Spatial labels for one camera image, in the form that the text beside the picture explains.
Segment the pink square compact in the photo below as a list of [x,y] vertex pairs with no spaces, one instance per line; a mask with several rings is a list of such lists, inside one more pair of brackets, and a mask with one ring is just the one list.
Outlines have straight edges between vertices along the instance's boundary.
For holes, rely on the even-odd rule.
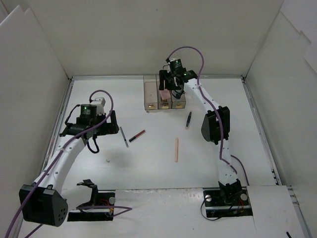
[[160,100],[163,102],[168,102],[171,99],[170,91],[167,89],[159,90]]

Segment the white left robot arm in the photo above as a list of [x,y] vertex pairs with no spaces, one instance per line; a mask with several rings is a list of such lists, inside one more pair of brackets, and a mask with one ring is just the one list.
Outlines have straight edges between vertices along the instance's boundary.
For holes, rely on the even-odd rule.
[[81,204],[93,208],[99,202],[97,185],[89,179],[66,192],[62,187],[89,139],[118,133],[115,110],[106,114],[102,103],[81,104],[76,123],[66,121],[65,125],[59,135],[60,144],[47,166],[31,185],[23,185],[19,191],[23,219],[27,222],[59,227],[66,220],[69,210]]

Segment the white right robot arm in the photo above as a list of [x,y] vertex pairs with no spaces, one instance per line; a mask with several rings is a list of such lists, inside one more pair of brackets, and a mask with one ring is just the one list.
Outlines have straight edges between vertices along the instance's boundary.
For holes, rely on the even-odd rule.
[[180,59],[166,59],[168,69],[159,71],[159,90],[174,92],[179,99],[183,94],[192,94],[192,98],[202,106],[205,112],[201,134],[217,152],[219,198],[224,204],[231,204],[242,191],[237,170],[232,165],[229,150],[230,109],[216,103],[200,83],[199,76],[193,70],[183,67]]

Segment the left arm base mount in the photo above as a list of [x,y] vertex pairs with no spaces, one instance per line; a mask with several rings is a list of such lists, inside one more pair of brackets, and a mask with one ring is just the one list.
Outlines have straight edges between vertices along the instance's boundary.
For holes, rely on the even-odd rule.
[[[90,179],[77,183],[77,186],[85,186],[92,190],[90,200],[82,203],[79,207],[85,206],[113,206],[115,204],[115,192],[98,190],[98,187]],[[91,209],[74,210],[68,213],[68,222],[99,222],[113,221],[114,209]]]

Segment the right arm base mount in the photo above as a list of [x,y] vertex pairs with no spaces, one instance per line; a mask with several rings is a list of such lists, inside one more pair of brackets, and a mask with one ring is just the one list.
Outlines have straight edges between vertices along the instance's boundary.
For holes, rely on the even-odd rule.
[[227,200],[224,200],[220,195],[220,189],[204,189],[200,213],[203,218],[209,221],[253,216],[251,202],[245,188]]

